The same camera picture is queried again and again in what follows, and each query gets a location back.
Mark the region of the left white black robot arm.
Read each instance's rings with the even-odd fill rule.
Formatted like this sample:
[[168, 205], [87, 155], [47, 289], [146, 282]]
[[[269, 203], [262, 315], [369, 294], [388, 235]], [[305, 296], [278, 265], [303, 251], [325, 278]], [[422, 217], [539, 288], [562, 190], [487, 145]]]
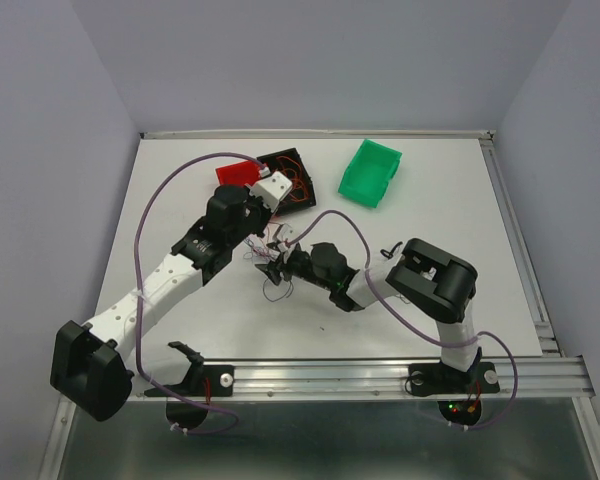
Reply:
[[136, 287], [82, 324], [69, 321], [56, 334], [50, 384], [97, 421], [111, 418], [132, 392], [125, 364], [142, 337], [173, 307], [205, 286], [251, 235], [262, 236], [291, 191], [282, 175], [251, 187], [221, 185], [206, 212]]

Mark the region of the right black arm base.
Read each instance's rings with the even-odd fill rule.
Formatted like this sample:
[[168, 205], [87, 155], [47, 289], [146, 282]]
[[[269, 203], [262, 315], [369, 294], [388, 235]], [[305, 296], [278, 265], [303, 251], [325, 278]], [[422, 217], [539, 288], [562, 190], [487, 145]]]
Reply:
[[482, 349], [467, 372], [438, 363], [414, 363], [408, 367], [405, 391], [416, 397], [451, 394], [495, 394], [500, 392], [498, 375], [492, 362], [482, 359]]

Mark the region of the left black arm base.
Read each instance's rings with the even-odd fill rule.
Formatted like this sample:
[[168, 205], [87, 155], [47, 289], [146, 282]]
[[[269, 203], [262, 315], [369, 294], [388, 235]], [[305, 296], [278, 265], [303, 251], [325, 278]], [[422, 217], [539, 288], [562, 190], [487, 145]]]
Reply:
[[233, 395], [235, 367], [209, 363], [200, 352], [180, 341], [167, 344], [167, 352], [150, 358], [148, 373], [165, 388], [187, 397], [226, 398]]

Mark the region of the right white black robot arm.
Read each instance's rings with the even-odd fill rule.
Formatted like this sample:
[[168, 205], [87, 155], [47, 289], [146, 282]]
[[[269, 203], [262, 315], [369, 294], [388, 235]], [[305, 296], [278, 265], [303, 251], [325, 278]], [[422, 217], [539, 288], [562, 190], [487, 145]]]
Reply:
[[476, 294], [478, 274], [468, 262], [413, 238], [399, 256], [366, 270], [349, 266], [336, 246], [327, 242], [314, 244], [310, 251], [282, 248], [276, 259], [256, 268], [274, 285], [301, 279], [322, 288], [345, 312], [403, 297], [436, 323], [443, 384], [462, 390], [475, 380], [481, 349], [467, 309]]

